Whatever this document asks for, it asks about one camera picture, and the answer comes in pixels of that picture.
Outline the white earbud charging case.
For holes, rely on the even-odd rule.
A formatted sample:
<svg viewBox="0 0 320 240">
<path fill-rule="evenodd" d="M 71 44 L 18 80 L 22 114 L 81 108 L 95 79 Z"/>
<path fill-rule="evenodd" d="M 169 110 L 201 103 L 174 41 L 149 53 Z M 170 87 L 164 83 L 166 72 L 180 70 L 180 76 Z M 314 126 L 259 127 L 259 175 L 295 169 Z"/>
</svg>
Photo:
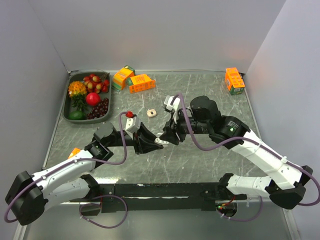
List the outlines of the white earbud charging case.
<svg viewBox="0 0 320 240">
<path fill-rule="evenodd" d="M 170 143 L 169 143 L 168 141 L 165 141 L 165 140 L 161 140 L 161 139 L 160 139 L 160 136 L 161 136 L 161 135 L 162 135 L 162 133 L 161 133 L 161 132 L 158 132 L 158 133 L 156 134 L 156 138 L 155 138 L 154 142 L 157 143 L 157 144 L 159 144 L 159 145 L 163 145 L 163 146 L 169 145 Z"/>
</svg>

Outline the beige earbud charging case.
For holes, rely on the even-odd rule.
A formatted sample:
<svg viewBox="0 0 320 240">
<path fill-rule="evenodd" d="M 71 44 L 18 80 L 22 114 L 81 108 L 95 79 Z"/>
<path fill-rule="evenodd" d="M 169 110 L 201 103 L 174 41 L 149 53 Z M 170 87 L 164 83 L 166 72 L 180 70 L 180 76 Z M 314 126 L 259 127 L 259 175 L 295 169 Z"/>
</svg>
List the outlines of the beige earbud charging case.
<svg viewBox="0 0 320 240">
<path fill-rule="evenodd" d="M 148 118 L 154 118 L 155 116 L 157 116 L 157 111 L 155 109 L 148 109 L 146 112 L 146 115 Z"/>
</svg>

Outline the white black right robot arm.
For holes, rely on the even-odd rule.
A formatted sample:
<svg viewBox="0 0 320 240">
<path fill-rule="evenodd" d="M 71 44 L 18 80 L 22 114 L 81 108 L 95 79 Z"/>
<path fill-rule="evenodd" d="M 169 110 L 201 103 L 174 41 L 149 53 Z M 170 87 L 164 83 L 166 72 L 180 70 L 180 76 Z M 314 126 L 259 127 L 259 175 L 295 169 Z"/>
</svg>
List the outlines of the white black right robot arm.
<svg viewBox="0 0 320 240">
<path fill-rule="evenodd" d="M 162 141 L 178 145 L 187 135 L 207 134 L 216 148 L 223 146 L 243 156 L 266 174 L 265 177 L 246 177 L 226 173 L 218 187 L 223 199 L 233 195 L 260 196 L 287 210 L 301 204 L 305 185 L 313 173 L 310 167 L 288 161 L 241 120 L 222 115 L 216 102 L 205 95 L 191 101 L 191 115 L 187 114 L 184 102 L 178 96 L 167 96 L 163 105 L 171 118 L 163 128 Z"/>
</svg>

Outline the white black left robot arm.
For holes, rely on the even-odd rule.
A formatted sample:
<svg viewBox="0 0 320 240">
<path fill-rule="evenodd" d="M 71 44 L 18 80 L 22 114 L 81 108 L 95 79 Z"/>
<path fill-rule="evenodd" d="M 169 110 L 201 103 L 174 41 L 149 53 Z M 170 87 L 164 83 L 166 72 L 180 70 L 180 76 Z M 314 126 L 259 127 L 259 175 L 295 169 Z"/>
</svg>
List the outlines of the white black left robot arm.
<svg viewBox="0 0 320 240">
<path fill-rule="evenodd" d="M 99 184 L 89 173 L 101 165 L 118 166 L 125 162 L 111 162 L 111 147 L 133 147 L 136 154 L 161 150 L 168 141 L 161 140 L 135 118 L 127 120 L 126 126 L 116 130 L 106 122 L 100 126 L 91 142 L 67 160 L 48 169 L 30 174 L 20 172 L 5 197 L 6 223 L 19 222 L 25 226 L 37 220 L 45 211 L 64 202 L 76 199 L 95 200 Z"/>
</svg>

